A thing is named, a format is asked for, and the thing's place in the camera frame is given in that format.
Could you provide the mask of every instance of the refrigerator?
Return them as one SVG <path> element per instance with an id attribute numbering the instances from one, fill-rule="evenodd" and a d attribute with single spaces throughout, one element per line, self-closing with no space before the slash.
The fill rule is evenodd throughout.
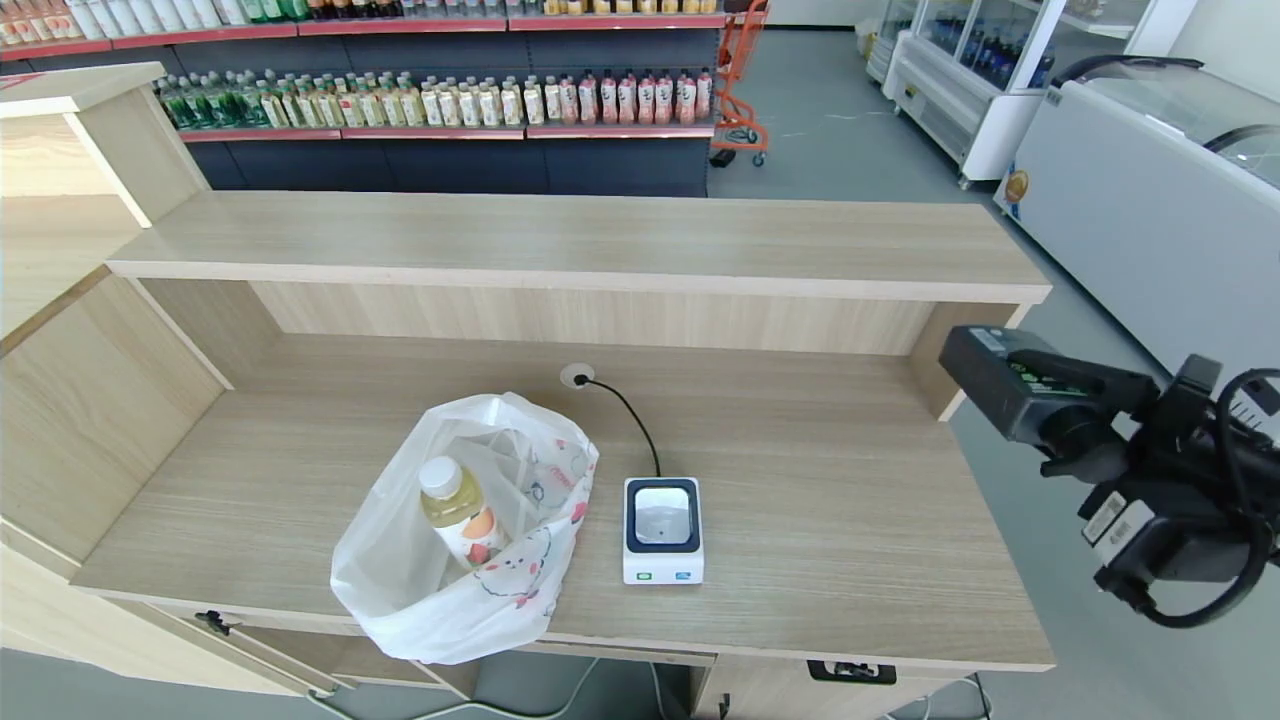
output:
<path id="1" fill-rule="evenodd" d="M 896 0 L 868 61 L 881 90 L 957 164 L 998 181 L 1053 73 L 1101 54 L 1165 55 L 1196 0 Z M 901 28 L 911 9 L 910 23 Z M 882 40 L 890 40 L 881 47 Z"/>
<path id="2" fill-rule="evenodd" d="M 1196 60 L 1100 58 L 1006 170 L 1000 208 L 1166 370 L 1280 366 L 1280 104 Z"/>

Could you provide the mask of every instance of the orange shopping cart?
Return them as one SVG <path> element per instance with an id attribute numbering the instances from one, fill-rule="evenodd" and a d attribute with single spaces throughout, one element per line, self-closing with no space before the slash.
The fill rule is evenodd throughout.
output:
<path id="1" fill-rule="evenodd" d="M 768 14 L 769 0 L 751 0 L 746 12 L 732 13 L 724 22 L 724 35 L 721 37 L 717 58 L 721 87 L 716 91 L 716 96 L 719 99 L 721 119 L 716 123 L 712 147 L 731 152 L 718 152 L 717 158 L 722 160 L 717 163 L 713 158 L 713 165 L 727 165 L 737 150 L 755 150 L 751 164 L 759 168 L 769 151 L 769 132 L 755 118 L 755 108 L 733 95 L 735 87 L 746 73 L 746 64 L 751 59 L 751 51 L 755 50 L 755 40 L 764 28 Z"/>

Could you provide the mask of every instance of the bottle cap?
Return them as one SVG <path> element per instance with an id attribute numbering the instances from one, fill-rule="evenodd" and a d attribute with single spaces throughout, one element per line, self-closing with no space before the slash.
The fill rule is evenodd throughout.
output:
<path id="1" fill-rule="evenodd" d="M 462 487 L 462 466 L 448 455 L 433 457 L 417 471 L 417 484 L 431 497 L 449 497 Z"/>

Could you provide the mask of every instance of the white plastic bag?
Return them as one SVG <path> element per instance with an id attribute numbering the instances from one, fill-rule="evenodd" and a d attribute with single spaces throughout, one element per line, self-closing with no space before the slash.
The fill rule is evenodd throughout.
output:
<path id="1" fill-rule="evenodd" d="M 417 470 L 471 470 L 512 538 L 467 570 L 420 505 Z M 571 420 L 515 393 L 428 410 L 333 551 L 329 587 L 392 657 L 453 665 L 538 639 L 550 624 L 599 452 Z"/>

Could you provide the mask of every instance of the gray floor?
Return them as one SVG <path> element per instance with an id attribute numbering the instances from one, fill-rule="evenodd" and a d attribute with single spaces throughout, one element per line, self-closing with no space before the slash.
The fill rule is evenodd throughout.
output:
<path id="1" fill-rule="evenodd" d="M 911 123 L 890 114 L 869 85 L 849 33 L 771 31 L 760 41 L 741 95 L 754 101 L 773 133 L 763 168 L 748 155 L 712 170 L 717 197 L 987 202 L 992 188 L 961 192 L 955 165 Z M 1034 243 L 1011 231 L 1055 283 L 1050 299 L 1024 327 L 1059 351 L 1152 372 L 1149 360 L 1117 331 Z M 1007 719 L 1107 720 L 1275 717 L 1274 682 L 1280 600 L 1276 575 L 1240 609 L 1194 632 L 1155 628 L 1117 601 L 1093 591 L 1096 562 L 1078 537 L 1075 507 L 1085 488 L 1046 480 L 1039 459 L 1004 442 L 970 405 L 952 427 L 992 515 L 1009 543 L 1059 659 L 1044 674 L 983 674 L 995 715 Z M 1188 603 L 1184 591 L 1161 600 Z M 95 667 L 0 653 L 0 716 L 37 717 L 274 717 L 320 719 L 302 700 L 247 696 L 131 680 Z M 580 678 L 579 659 L 503 653 L 486 661 L 480 697 L 526 712 L 558 707 Z M 393 719 L 443 707 L 439 692 L 362 687 L 337 701 L 361 717 Z M 937 697 L 933 717 L 970 717 L 979 703 L 972 688 L 954 685 Z M 918 719 L 923 706 L 897 712 Z M 655 717 L 648 667 L 604 662 L 564 717 Z M 456 715 L 489 717 L 483 711 Z"/>

